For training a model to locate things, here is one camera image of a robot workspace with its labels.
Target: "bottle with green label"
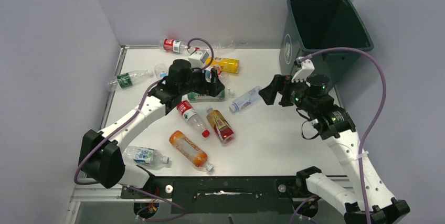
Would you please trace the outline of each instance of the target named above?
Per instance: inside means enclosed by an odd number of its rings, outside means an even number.
[[[150,70],[137,70],[123,73],[113,77],[108,82],[108,91],[114,91],[117,88],[128,88],[138,83],[142,83],[153,77],[153,72]]]
[[[124,160],[135,161],[138,164],[152,167],[168,164],[170,158],[163,156],[160,151],[137,146],[128,146],[122,153]]]
[[[187,99],[190,102],[222,102],[225,101],[227,97],[232,98],[235,96],[235,91],[233,89],[224,89],[217,96],[211,97],[206,94],[198,94],[191,92],[187,94]]]

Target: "dark green trash bin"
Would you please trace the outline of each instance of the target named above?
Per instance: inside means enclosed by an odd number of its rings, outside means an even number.
[[[294,61],[321,49],[353,47],[371,51],[371,38],[350,0],[288,0],[288,17],[280,50],[282,74],[294,75]],[[327,75],[330,88],[359,58],[351,52],[312,58],[314,73]]]

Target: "red bottle cap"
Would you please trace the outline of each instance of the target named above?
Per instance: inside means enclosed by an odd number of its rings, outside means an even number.
[[[203,131],[203,137],[208,137],[210,132],[208,130]]]

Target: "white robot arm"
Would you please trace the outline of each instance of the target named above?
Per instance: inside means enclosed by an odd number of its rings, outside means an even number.
[[[296,106],[304,111],[318,135],[333,151],[354,192],[348,191],[310,167],[297,172],[297,185],[308,193],[316,194],[344,215],[347,224],[366,223],[365,203],[359,174],[359,159],[363,162],[367,202],[371,206],[372,223],[397,223],[410,210],[404,200],[397,200],[382,182],[366,152],[358,154],[359,137],[349,114],[334,104],[328,95],[329,79],[321,74],[311,75],[314,67],[310,60],[299,62],[300,70],[292,76],[276,74],[266,88],[259,91],[267,105],[272,105],[277,93],[282,94],[279,105]]]
[[[116,184],[143,188],[150,173],[132,162],[125,163],[122,153],[144,129],[170,113],[181,102],[183,95],[196,92],[215,97],[224,90],[216,70],[210,71],[210,81],[207,81],[205,72],[200,69],[207,57],[205,50],[198,50],[188,57],[189,61],[173,61],[168,76],[157,83],[132,111],[99,132],[89,130],[83,136],[80,150],[79,164],[84,162],[82,171],[105,188]]]

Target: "white table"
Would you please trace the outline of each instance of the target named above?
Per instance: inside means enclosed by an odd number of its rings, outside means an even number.
[[[278,55],[279,49],[236,49],[223,55],[222,57],[240,60],[239,74],[231,75],[227,85],[235,90],[235,98],[255,86],[267,86],[273,75],[280,73]],[[169,66],[178,58],[186,59],[158,49],[129,49],[121,73],[153,70],[159,63]],[[155,80],[153,78],[145,84],[117,91],[110,107],[107,126],[133,109],[148,85]],[[336,98],[334,90],[331,95]],[[305,120],[299,117],[295,107],[279,106],[280,98],[278,94],[275,105],[271,106],[258,101],[237,114],[232,114],[228,109],[233,99],[192,103],[204,120],[205,107],[211,105],[232,125],[237,136],[225,146],[221,145],[207,122],[211,135],[203,138],[184,122],[177,110],[172,110],[170,114],[154,122],[130,145],[158,149],[170,157],[170,165],[152,170],[157,176],[281,176],[295,175],[310,166],[317,166],[326,175],[344,175],[335,155],[319,137],[314,140],[301,137],[300,128]],[[208,154],[209,161],[215,166],[211,174],[196,169],[172,147],[168,138],[176,130],[182,131]],[[303,130],[306,136],[315,133],[309,123],[305,124]]]

